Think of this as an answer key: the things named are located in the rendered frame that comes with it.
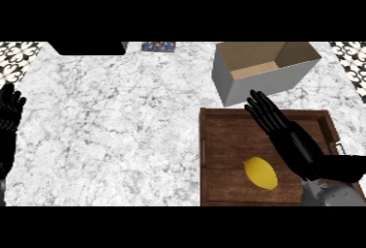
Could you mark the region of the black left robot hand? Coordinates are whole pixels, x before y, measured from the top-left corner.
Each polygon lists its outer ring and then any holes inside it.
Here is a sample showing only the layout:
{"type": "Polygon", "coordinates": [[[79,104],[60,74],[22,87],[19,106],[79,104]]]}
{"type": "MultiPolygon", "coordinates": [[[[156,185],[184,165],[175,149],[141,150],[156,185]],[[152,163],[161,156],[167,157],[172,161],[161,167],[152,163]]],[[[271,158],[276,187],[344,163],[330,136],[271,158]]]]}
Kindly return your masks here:
{"type": "Polygon", "coordinates": [[[7,177],[15,163],[17,128],[26,98],[12,83],[0,88],[0,179],[7,177]]]}

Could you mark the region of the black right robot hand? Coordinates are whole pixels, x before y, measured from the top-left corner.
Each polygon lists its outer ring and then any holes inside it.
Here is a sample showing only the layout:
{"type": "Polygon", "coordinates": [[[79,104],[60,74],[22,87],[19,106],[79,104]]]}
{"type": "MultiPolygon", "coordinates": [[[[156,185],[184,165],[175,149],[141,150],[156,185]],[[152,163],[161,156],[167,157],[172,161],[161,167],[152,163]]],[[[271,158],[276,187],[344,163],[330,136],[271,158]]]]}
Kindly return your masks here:
{"type": "Polygon", "coordinates": [[[313,137],[291,121],[261,91],[251,90],[245,110],[264,131],[280,158],[302,180],[357,182],[366,174],[366,156],[326,155],[313,137]]]}

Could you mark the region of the brown wooden tray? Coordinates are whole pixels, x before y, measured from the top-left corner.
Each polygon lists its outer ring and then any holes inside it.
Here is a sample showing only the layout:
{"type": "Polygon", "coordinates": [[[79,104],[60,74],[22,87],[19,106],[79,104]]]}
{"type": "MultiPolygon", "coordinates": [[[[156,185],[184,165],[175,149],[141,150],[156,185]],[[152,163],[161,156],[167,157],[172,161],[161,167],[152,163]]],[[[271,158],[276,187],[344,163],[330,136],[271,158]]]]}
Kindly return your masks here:
{"type": "MultiPolygon", "coordinates": [[[[324,110],[286,109],[283,114],[311,135],[339,171],[361,168],[366,158],[338,153],[338,132],[324,110]]],[[[200,109],[200,205],[299,206],[301,179],[288,168],[251,114],[240,108],[200,109]],[[245,173],[243,162],[262,158],[277,175],[279,186],[257,187],[245,173]]]]}

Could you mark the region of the yellow lemon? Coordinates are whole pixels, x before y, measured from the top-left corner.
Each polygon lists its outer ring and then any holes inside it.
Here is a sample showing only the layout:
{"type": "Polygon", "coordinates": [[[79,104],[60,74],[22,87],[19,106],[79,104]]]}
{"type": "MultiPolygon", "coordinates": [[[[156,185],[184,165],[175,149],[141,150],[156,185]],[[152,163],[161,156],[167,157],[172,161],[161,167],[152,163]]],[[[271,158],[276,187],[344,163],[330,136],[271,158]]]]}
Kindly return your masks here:
{"type": "Polygon", "coordinates": [[[243,162],[243,167],[251,183],[265,190],[273,190],[277,187],[277,175],[270,164],[260,157],[251,157],[243,162]]]}

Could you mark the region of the open cardboard box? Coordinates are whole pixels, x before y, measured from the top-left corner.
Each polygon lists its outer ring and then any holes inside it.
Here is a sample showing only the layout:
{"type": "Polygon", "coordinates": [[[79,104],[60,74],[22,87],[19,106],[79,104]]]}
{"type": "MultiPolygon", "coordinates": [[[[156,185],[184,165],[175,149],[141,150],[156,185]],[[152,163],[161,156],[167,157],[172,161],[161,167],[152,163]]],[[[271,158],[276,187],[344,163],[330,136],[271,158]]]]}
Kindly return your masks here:
{"type": "Polygon", "coordinates": [[[308,42],[224,42],[215,45],[211,79],[221,104],[243,103],[251,90],[292,89],[322,59],[308,42]]]}

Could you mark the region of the black appliance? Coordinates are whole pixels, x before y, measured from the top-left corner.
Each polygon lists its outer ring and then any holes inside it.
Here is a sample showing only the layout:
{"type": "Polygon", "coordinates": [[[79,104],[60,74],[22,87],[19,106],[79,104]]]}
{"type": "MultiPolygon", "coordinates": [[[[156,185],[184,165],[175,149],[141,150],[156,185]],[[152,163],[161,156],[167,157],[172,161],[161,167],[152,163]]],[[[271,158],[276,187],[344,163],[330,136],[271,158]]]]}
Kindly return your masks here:
{"type": "Polygon", "coordinates": [[[60,55],[122,55],[124,42],[50,42],[60,55]]]}

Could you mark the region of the blue patterned packet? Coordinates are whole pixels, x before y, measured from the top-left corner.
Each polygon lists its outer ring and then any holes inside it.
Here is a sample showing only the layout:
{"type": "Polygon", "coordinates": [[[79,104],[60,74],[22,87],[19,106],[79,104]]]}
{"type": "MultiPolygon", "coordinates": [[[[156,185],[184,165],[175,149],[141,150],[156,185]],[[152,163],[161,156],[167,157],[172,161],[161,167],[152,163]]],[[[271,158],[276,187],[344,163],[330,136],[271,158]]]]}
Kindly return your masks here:
{"type": "Polygon", "coordinates": [[[174,42],[144,42],[141,44],[143,51],[152,52],[172,52],[175,50],[174,42]]]}

